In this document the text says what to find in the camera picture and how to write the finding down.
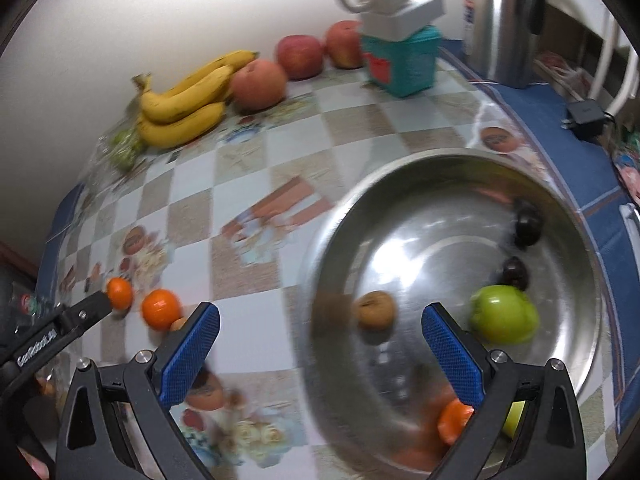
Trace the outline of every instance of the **screw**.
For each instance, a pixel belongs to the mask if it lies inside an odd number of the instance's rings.
[[[136,361],[139,363],[148,363],[153,356],[154,353],[151,350],[141,350],[136,354]]]
[[[91,366],[91,359],[88,357],[81,357],[78,359],[78,364],[76,364],[76,368],[80,371],[85,371],[87,368]]]
[[[554,370],[564,370],[564,363],[560,359],[550,359],[550,361]]]
[[[494,350],[491,352],[491,361],[494,363],[504,363],[507,361],[507,354],[502,350]]]

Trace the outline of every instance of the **teal box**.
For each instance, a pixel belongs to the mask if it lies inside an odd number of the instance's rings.
[[[430,25],[404,41],[362,35],[362,55],[369,78],[395,97],[406,97],[433,86],[442,36]]]

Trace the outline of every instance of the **tangerine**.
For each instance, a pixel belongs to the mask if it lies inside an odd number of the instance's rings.
[[[447,404],[438,419],[438,434],[442,441],[453,446],[473,414],[473,407],[462,404],[459,399]]]
[[[124,278],[115,276],[107,283],[107,297],[116,310],[126,310],[133,303],[133,288]]]
[[[156,288],[142,300],[142,317],[154,330],[169,330],[182,317],[180,300],[170,290]]]

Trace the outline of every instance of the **power adapter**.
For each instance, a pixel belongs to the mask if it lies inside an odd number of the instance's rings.
[[[562,127],[571,130],[580,140],[591,140],[603,132],[607,121],[610,121],[610,116],[602,107],[594,99],[585,99],[566,106]]]

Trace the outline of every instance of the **white wall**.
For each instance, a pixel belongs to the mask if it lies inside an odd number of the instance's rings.
[[[436,24],[462,33],[462,0]],[[287,34],[321,36],[334,0],[39,0],[0,57],[0,240],[37,262],[53,213],[97,137],[134,97],[238,48],[271,57]]]

